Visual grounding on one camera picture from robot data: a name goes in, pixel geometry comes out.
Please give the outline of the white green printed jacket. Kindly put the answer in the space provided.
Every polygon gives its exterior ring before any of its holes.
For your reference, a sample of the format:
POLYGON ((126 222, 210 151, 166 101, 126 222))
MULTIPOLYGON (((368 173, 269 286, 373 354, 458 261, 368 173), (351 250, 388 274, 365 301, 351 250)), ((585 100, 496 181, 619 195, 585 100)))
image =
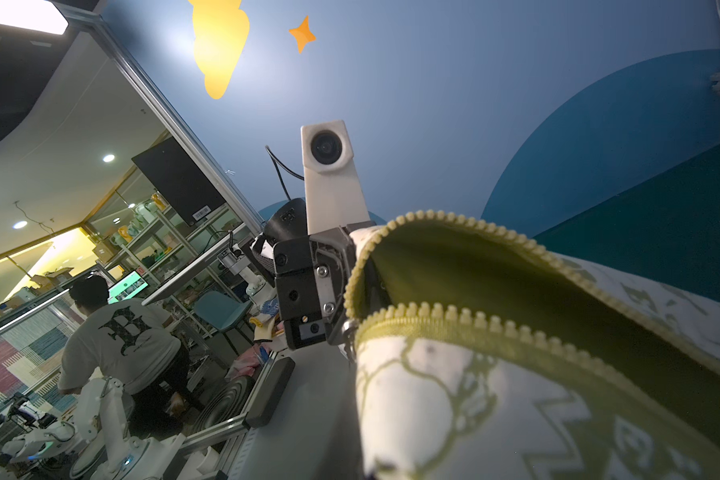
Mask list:
POLYGON ((720 479, 720 303, 418 211, 352 236, 372 479, 720 479))

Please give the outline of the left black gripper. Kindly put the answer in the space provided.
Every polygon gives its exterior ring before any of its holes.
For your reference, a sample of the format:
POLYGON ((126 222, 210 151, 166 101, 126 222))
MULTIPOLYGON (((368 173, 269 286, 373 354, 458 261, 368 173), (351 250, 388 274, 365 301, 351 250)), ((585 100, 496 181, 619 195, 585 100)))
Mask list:
POLYGON ((357 326, 345 306, 345 290, 356 264, 352 234, 370 226, 354 223, 313 235, 298 223, 264 227, 263 238, 273 247, 273 286, 290 349, 352 341, 357 326))

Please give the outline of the white robot arm outside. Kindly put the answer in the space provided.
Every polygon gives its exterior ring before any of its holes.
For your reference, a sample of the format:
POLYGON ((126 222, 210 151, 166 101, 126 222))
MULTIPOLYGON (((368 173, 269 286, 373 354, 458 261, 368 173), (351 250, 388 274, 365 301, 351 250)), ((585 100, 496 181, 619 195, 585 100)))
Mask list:
POLYGON ((89 381, 70 421, 58 420, 7 442, 0 454, 0 468, 78 453, 101 440, 107 459, 92 474, 94 479, 161 479, 186 436, 179 433, 157 440, 131 435, 124 394, 124 384, 113 377, 89 381))

